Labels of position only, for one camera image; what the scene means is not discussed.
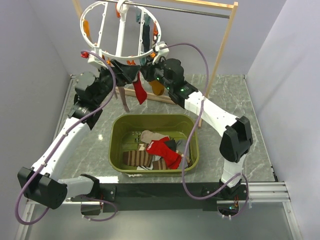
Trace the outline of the white round clip hanger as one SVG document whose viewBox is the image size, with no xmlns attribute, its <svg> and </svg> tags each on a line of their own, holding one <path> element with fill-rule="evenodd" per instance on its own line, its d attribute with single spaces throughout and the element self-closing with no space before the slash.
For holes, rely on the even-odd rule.
<svg viewBox="0 0 320 240">
<path fill-rule="evenodd" d="M 80 31 L 83 39 L 88 44 L 88 46 L 90 46 L 95 51 L 97 50 L 102 55 L 105 55 L 109 58 L 115 58 L 116 60 L 133 61 L 133 60 L 144 59 L 147 56 L 152 56 L 157 60 L 158 59 L 157 52 L 160 51 L 161 47 L 164 47 L 166 45 L 165 42 L 162 41 L 161 26 L 158 20 L 156 19 L 156 17 L 149 10 L 132 1 L 125 1 L 125 0 L 114 1 L 117 18 L 119 19 L 115 54 L 110 54 L 109 52 L 101 49 L 101 39 L 103 35 L 105 18 L 107 15 L 109 3 L 110 3 L 109 0 L 97 1 L 89 5 L 84 11 L 82 11 L 79 14 Z M 98 39 L 97 39 L 97 42 L 94 43 L 91 39 L 90 26 L 88 21 L 86 20 L 86 15 L 87 13 L 89 13 L 91 10 L 93 10 L 95 7 L 99 5 L 103 5 L 104 10 L 102 13 L 100 30 L 98 32 Z M 122 55 L 122 52 L 123 52 L 123 44 L 125 40 L 127 13 L 130 5 L 132 5 L 135 9 L 138 9 L 138 18 L 137 18 L 137 22 L 139 23 L 138 50 L 137 50 L 137 55 L 124 56 Z M 143 37 L 146 34 L 152 34 L 152 43 L 150 44 L 151 47 L 149 48 L 148 51 L 144 50 L 144 46 L 145 46 L 144 42 L 146 41 L 146 39 Z"/>
</svg>

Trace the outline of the red santa sock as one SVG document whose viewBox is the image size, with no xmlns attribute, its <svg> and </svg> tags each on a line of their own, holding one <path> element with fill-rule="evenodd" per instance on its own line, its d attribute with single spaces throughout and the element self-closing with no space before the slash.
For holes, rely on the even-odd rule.
<svg viewBox="0 0 320 240">
<path fill-rule="evenodd" d="M 152 140 L 146 148 L 146 152 L 151 155 L 162 157 L 169 169 L 176 170 L 181 163 L 182 157 L 165 144 L 165 142 L 169 140 L 170 138 L 168 136 L 163 137 L 160 140 Z"/>
</svg>

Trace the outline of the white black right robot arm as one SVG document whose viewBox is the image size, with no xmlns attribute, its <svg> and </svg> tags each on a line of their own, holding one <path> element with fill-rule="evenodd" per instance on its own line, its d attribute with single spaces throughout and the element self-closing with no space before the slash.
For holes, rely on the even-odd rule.
<svg viewBox="0 0 320 240">
<path fill-rule="evenodd" d="M 178 59 L 169 58 L 156 64 L 149 62 L 141 67 L 140 72 L 146 81 L 155 80 L 164 86 L 175 104 L 196 114 L 221 136 L 219 151 L 224 165 L 220 187 L 214 193 L 220 193 L 226 200 L 232 199 L 238 193 L 244 160 L 253 144 L 250 120 L 228 113 L 188 83 Z"/>
</svg>

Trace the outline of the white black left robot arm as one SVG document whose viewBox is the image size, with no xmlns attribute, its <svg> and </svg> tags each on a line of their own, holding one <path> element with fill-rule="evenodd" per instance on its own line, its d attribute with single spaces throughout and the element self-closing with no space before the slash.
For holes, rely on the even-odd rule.
<svg viewBox="0 0 320 240">
<path fill-rule="evenodd" d="M 139 73 L 139 65 L 127 65 L 112 59 L 109 67 L 101 67 L 95 76 L 85 71 L 75 76 L 74 104 L 65 123 L 50 147 L 32 167 L 17 174 L 21 196 L 57 209 L 65 199 L 84 196 L 94 201 L 101 196 L 100 181 L 91 175 L 62 179 L 62 172 L 78 144 L 99 120 L 105 98 L 115 90 L 131 84 Z"/>
</svg>

